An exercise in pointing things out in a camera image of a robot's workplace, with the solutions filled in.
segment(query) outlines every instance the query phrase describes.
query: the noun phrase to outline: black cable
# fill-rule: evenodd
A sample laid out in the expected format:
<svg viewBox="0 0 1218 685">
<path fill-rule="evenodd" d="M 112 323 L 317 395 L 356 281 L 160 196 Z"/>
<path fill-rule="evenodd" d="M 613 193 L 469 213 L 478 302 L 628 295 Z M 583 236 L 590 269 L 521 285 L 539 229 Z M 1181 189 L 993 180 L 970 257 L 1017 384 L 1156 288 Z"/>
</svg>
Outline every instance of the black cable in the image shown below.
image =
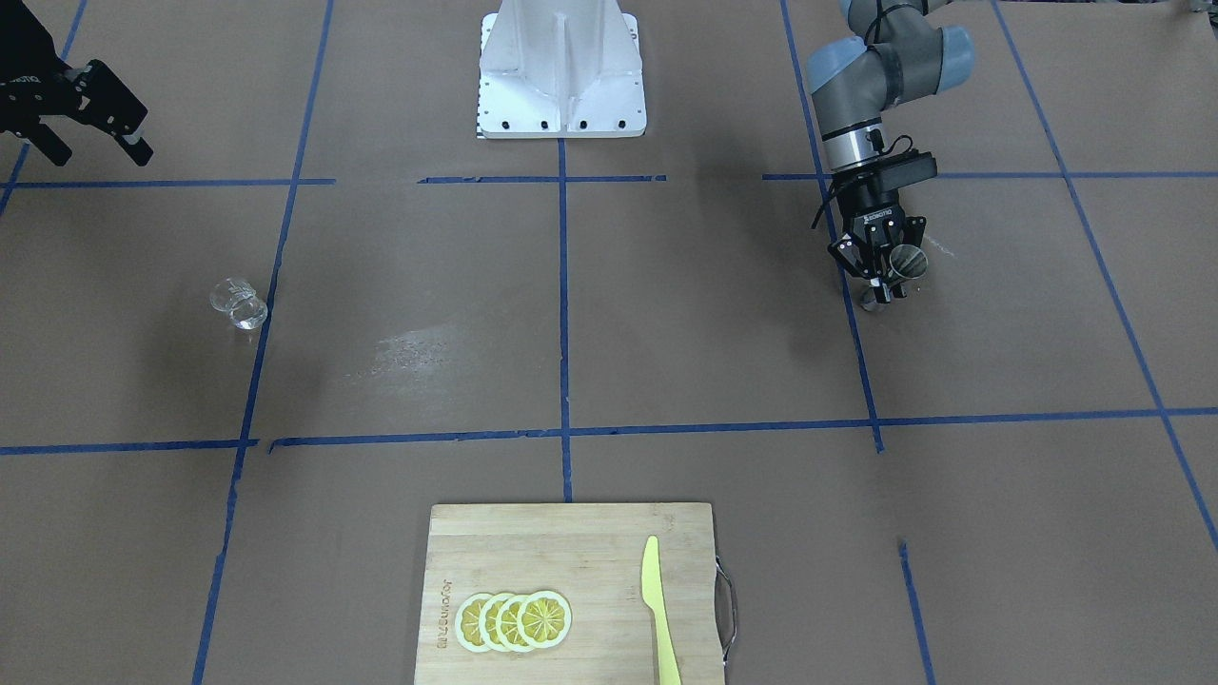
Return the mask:
<svg viewBox="0 0 1218 685">
<path fill-rule="evenodd" d="M 888 146 L 888 150 L 884 150 L 883 152 L 881 152 L 881 154 L 879 154 L 879 156 L 881 156 L 881 157 L 887 157 L 888 155 L 892 155 L 892 154 L 893 154 L 893 150 L 895 150 L 895 149 L 896 149 L 896 144 L 898 144 L 898 143 L 900 143 L 900 141 L 901 141 L 903 139 L 904 139 L 904 140 L 905 140 L 906 143 L 909 143 L 909 144 L 910 144 L 910 146 L 909 146 L 909 147 L 906 147 L 906 149 L 904 149 L 904 150 L 901 150 L 901 152 L 900 152 L 900 154 L 901 154 L 901 155 L 904 155 L 905 152 L 909 152 L 910 150 L 912 150 L 912 149 L 914 149 L 914 139 L 912 139 L 912 138 L 910 138 L 909 135 L 906 135 L 906 134 L 904 134 L 904 133 L 903 133 L 903 134 L 898 135 L 898 137 L 896 137 L 896 140 L 893 140 L 893 144 Z"/>
<path fill-rule="evenodd" d="M 876 32 L 876 43 L 879 43 L 879 22 L 884 21 L 884 17 L 895 12 L 896 10 L 900 10 L 901 7 L 909 7 L 915 11 L 917 10 L 917 5 L 912 5 L 910 2 L 900 2 L 885 10 L 881 10 L 881 2 L 883 2 L 883 0 L 876 0 L 876 18 L 871 21 L 871 24 L 867 27 L 867 30 L 862 32 L 862 41 L 866 43 L 867 45 L 871 45 L 868 37 L 871 35 L 872 30 Z"/>
<path fill-rule="evenodd" d="M 829 184 L 829 193 L 825 196 L 821 202 L 821 208 L 816 210 L 816 216 L 812 217 L 812 225 L 808 227 L 808 230 L 816 230 L 816 224 L 821 223 L 821 217 L 825 216 L 825 210 L 828 208 L 829 202 L 837 199 L 838 195 L 845 191 L 847 188 L 853 188 L 859 184 L 857 179 L 851 179 L 849 183 L 838 185 L 834 180 Z"/>
<path fill-rule="evenodd" d="M 903 133 L 901 135 L 896 137 L 896 140 L 893 140 L 893 144 L 888 146 L 888 150 L 884 150 L 883 152 L 879 154 L 879 157 L 887 157 L 888 155 L 892 155 L 893 150 L 896 149 L 896 144 L 900 143 L 901 140 L 905 140 L 906 143 L 909 143 L 909 147 L 901 150 L 901 152 L 900 152 L 901 155 L 904 155 L 905 152 L 909 152 L 910 150 L 914 149 L 914 139 Z M 837 196 L 840 195 L 842 193 L 845 193 L 847 189 L 854 188 L 855 185 L 859 185 L 860 183 L 862 183 L 862 180 L 864 180 L 862 178 L 857 178 L 856 177 L 856 178 L 850 179 L 847 183 L 843 183 L 842 185 L 838 185 L 837 180 L 834 180 L 833 183 L 831 183 L 829 184 L 829 191 L 825 196 L 825 200 L 821 201 L 820 208 L 816 210 L 816 216 L 812 217 L 812 225 L 810 225 L 808 229 L 809 230 L 816 230 L 816 225 L 818 223 L 821 223 L 821 217 L 825 216 L 825 210 L 828 208 L 829 202 L 832 202 L 833 200 L 836 200 Z"/>
</svg>

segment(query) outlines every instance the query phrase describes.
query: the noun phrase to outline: yellow knife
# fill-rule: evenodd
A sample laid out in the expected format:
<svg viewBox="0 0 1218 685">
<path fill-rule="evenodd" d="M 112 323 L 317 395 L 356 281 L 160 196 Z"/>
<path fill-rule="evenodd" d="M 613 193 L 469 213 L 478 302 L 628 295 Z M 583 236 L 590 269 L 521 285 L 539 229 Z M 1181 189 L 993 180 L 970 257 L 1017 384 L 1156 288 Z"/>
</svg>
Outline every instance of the yellow knife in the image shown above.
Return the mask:
<svg viewBox="0 0 1218 685">
<path fill-rule="evenodd" d="M 664 611 L 664 585 L 660 580 L 660 540 L 652 535 L 643 547 L 643 602 L 655 617 L 655 652 L 660 661 L 660 685 L 681 685 L 677 656 L 669 635 L 669 617 Z"/>
</svg>

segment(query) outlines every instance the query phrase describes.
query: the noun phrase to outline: knife handle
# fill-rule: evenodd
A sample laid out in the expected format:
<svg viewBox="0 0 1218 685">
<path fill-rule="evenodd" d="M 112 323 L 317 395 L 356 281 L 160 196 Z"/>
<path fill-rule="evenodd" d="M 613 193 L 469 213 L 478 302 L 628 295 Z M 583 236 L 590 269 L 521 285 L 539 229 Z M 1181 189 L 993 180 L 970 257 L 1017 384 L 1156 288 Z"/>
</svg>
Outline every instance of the knife handle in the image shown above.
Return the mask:
<svg viewBox="0 0 1218 685">
<path fill-rule="evenodd" d="M 666 614 L 655 614 L 655 653 L 660 662 L 660 685 L 681 685 L 681 672 L 677 670 L 677 655 L 672 650 Z"/>
</svg>

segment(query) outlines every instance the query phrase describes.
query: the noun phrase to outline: glass cup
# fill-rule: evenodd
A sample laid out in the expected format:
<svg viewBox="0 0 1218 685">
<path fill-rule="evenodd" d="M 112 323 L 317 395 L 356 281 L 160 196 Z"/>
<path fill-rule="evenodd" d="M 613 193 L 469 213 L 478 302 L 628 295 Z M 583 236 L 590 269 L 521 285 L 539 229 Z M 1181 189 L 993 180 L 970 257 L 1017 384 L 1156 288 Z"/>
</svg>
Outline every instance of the glass cup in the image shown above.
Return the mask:
<svg viewBox="0 0 1218 685">
<path fill-rule="evenodd" d="M 253 330 L 267 321 L 267 305 L 244 278 L 225 278 L 212 288 L 212 307 L 228 316 L 241 330 Z"/>
</svg>

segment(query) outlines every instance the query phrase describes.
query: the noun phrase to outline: wooden cutting board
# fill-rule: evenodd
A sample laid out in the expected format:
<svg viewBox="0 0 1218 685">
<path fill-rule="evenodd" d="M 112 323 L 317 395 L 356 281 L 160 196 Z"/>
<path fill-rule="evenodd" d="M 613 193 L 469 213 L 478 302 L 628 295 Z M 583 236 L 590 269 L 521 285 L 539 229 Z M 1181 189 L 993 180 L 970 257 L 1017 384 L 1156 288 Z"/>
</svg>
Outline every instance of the wooden cutting board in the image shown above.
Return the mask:
<svg viewBox="0 0 1218 685">
<path fill-rule="evenodd" d="M 660 541 L 669 629 L 682 685 L 723 685 L 715 626 L 710 505 L 438 505 L 431 509 L 415 685 L 655 685 L 652 612 L 642 600 L 648 535 Z M 476 592 L 554 590 L 571 603 L 555 647 L 474 653 L 457 608 Z"/>
</svg>

